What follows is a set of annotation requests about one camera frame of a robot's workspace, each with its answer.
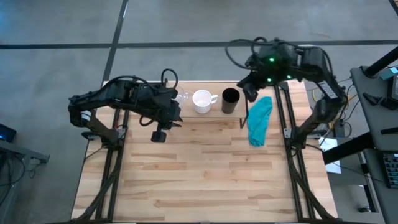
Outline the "teal cloth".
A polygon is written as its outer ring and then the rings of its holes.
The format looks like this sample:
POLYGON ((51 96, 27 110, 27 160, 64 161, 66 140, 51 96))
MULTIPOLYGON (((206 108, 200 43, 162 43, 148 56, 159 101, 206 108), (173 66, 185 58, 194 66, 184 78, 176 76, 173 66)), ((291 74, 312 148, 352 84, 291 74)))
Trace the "teal cloth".
POLYGON ((269 96, 264 96, 260 100, 257 100, 250 108, 247 120, 250 145, 254 147, 265 145, 266 132, 272 109, 272 98, 269 96))

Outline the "wooden shelf with black legs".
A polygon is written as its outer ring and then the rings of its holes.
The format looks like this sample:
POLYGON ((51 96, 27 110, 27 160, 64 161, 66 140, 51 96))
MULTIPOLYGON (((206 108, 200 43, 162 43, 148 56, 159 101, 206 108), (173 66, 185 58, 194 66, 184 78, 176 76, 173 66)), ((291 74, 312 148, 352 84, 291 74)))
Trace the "wooden shelf with black legs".
POLYGON ((177 90, 182 90, 188 94, 188 98, 183 97, 180 117, 185 118, 216 118, 216 119, 239 119, 240 128, 243 128, 248 117, 248 103, 243 91, 236 86, 237 81, 179 81, 177 90), (231 114, 225 114, 221 110, 222 93, 227 88, 235 88, 239 91, 239 100, 234 111, 231 114), (207 90, 212 95, 218 95, 218 101, 211 106, 206 114, 199 114, 194 110, 192 100, 194 92, 198 90, 207 90))

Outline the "white ribbed mug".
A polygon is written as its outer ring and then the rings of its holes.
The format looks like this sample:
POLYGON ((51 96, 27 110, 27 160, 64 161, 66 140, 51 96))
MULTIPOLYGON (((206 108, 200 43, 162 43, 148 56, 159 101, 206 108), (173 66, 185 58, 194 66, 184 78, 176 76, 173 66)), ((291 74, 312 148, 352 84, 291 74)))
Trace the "white ribbed mug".
POLYGON ((199 114, 206 114, 213 104, 218 101, 218 95, 212 95, 207 90, 198 90, 192 96, 194 110, 199 114))

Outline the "tall black cup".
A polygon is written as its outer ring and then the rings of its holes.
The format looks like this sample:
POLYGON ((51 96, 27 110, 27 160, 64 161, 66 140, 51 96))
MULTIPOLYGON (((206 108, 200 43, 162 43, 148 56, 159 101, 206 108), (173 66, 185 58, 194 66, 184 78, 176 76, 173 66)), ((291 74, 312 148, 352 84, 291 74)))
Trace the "tall black cup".
POLYGON ((240 99, 240 93, 235 88, 227 88, 222 93, 221 110, 225 114, 231 114, 238 101, 240 99))

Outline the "black diagonal beam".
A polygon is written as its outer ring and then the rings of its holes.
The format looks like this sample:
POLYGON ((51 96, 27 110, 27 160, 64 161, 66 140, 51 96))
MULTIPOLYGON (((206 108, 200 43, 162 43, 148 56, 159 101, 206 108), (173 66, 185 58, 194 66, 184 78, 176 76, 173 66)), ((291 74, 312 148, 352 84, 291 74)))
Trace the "black diagonal beam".
POLYGON ((364 133, 353 138, 343 144, 337 145, 327 151, 323 155, 324 164, 331 164, 345 157, 357 154, 365 149, 374 148, 373 137, 370 132, 364 133))

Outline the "black device with blue light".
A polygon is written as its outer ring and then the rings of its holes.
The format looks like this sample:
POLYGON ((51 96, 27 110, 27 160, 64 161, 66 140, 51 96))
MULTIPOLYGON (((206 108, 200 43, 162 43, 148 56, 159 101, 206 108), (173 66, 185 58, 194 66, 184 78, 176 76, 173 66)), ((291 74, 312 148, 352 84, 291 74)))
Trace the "black device with blue light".
POLYGON ((0 124, 0 141, 6 141, 9 143, 13 143, 16 137, 17 131, 0 124))

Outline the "black diagonal post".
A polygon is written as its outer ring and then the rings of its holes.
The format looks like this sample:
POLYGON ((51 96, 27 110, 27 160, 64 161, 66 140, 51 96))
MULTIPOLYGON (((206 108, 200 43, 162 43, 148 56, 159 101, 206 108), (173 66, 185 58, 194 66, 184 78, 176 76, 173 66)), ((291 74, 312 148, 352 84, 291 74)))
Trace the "black diagonal post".
POLYGON ((377 73, 379 73, 382 69, 386 68, 392 62, 398 60, 398 46, 392 49, 390 52, 385 54, 379 60, 374 62, 371 66, 364 70, 364 74, 368 78, 373 78, 377 73))

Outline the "black table frame rail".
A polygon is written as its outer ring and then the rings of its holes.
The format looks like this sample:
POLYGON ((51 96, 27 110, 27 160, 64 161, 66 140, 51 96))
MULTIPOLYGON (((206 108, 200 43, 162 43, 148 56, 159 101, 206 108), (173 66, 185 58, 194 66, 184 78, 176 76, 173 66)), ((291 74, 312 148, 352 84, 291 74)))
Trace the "black table frame rail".
POLYGON ((71 220, 73 224, 106 224, 113 222, 116 206, 116 196, 121 173, 124 143, 128 130, 129 113, 123 113, 123 121, 119 124, 120 110, 115 110, 114 128, 121 128, 115 144, 106 144, 107 153, 104 163, 103 176, 99 192, 86 210, 78 217, 71 220))
POLYGON ((336 218, 329 214, 310 191, 303 153, 300 149, 292 149, 291 137, 297 127, 287 82, 274 86, 277 109, 282 128, 287 166, 292 184, 293 200, 298 223, 335 222, 336 218))

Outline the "black keyboard device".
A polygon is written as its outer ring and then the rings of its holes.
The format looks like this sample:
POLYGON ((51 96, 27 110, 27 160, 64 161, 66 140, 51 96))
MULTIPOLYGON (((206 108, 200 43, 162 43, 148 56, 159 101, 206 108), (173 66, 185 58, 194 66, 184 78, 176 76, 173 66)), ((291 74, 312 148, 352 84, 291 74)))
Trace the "black keyboard device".
POLYGON ((398 189, 398 154, 385 153, 382 157, 387 186, 398 189))

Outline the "black tool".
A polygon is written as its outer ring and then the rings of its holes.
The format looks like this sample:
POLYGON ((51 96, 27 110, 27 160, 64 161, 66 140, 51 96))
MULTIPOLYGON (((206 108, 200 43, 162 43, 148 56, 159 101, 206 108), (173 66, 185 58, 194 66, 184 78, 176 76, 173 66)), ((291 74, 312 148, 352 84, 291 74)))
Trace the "black tool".
POLYGON ((381 105, 389 110, 398 110, 398 100, 395 100, 391 97, 383 98, 370 95, 369 93, 363 93, 363 97, 372 106, 381 105))

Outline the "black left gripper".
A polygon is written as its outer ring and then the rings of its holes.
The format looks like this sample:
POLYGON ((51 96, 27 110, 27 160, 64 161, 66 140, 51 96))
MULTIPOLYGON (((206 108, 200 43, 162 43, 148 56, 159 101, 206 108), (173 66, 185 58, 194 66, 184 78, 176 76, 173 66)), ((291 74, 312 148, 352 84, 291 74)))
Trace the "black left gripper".
POLYGON ((175 100, 171 100, 170 106, 162 107, 158 110, 157 116, 155 120, 158 123, 170 124, 170 127, 181 127, 181 124, 174 122, 183 122, 183 119, 180 116, 181 107, 178 102, 175 100))

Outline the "grey low table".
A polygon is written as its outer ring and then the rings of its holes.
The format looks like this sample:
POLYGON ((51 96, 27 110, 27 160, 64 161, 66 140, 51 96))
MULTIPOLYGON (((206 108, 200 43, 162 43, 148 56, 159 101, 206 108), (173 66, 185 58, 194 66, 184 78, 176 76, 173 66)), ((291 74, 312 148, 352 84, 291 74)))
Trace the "grey low table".
POLYGON ((0 140, 0 152, 10 153, 10 154, 21 154, 29 158, 37 159, 41 163, 47 163, 50 157, 48 154, 42 154, 40 152, 22 146, 18 146, 3 140, 0 140))

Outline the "grey side table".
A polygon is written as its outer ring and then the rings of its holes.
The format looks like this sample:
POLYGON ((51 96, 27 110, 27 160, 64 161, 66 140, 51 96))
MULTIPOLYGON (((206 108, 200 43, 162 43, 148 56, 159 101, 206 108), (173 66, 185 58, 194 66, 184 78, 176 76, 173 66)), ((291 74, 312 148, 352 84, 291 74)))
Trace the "grey side table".
POLYGON ((374 149, 366 149, 363 154, 373 178, 374 190, 385 224, 398 224, 398 189, 390 189, 386 185, 381 153, 374 149))
POLYGON ((359 67, 352 68, 350 73, 375 147, 380 151, 398 153, 398 133, 381 133, 383 129, 398 128, 398 110, 390 110, 381 105, 372 106, 363 96, 364 93, 368 93, 371 96, 385 98, 387 81, 381 78, 368 78, 359 67))

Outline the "white paper sheet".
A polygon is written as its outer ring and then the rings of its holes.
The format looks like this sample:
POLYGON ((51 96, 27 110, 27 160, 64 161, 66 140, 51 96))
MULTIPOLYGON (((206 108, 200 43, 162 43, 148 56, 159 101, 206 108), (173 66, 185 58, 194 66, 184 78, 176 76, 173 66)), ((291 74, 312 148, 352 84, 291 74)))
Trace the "white paper sheet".
MULTIPOLYGON (((336 139, 332 139, 332 138, 321 137, 318 140, 318 142, 319 142, 320 148, 323 152, 326 152, 338 145, 338 141, 336 139)), ((341 174, 341 166, 340 166, 339 161, 332 162, 331 164, 327 164, 325 167, 326 167, 326 171, 329 173, 341 174)))

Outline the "clear glass cup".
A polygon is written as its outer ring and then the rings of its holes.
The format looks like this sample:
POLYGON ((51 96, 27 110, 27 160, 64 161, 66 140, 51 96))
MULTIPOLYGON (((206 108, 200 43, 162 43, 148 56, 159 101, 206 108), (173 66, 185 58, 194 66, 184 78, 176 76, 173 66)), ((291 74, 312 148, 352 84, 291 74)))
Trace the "clear glass cup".
POLYGON ((180 106, 182 106, 185 102, 189 100, 190 95, 181 86, 177 86, 176 90, 177 90, 177 95, 174 98, 174 100, 178 102, 180 106))

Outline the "teal box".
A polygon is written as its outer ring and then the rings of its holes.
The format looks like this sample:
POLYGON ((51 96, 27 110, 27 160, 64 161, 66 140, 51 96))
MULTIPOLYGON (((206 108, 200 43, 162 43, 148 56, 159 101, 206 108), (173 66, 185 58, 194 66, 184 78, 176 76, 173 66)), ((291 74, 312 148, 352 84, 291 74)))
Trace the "teal box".
POLYGON ((387 67, 386 69, 384 69, 383 71, 381 71, 379 77, 382 80, 388 80, 391 77, 393 77, 394 75, 398 75, 398 66, 395 67, 387 67))

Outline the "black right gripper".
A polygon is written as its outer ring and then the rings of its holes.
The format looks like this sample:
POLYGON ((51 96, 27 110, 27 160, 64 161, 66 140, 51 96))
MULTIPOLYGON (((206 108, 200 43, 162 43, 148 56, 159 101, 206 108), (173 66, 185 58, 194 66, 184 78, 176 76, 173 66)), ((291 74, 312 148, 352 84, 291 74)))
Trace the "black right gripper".
POLYGON ((253 102, 258 97, 258 90, 262 86, 262 78, 257 73, 250 73, 248 76, 238 81, 237 87, 243 89, 245 97, 249 102, 253 102))

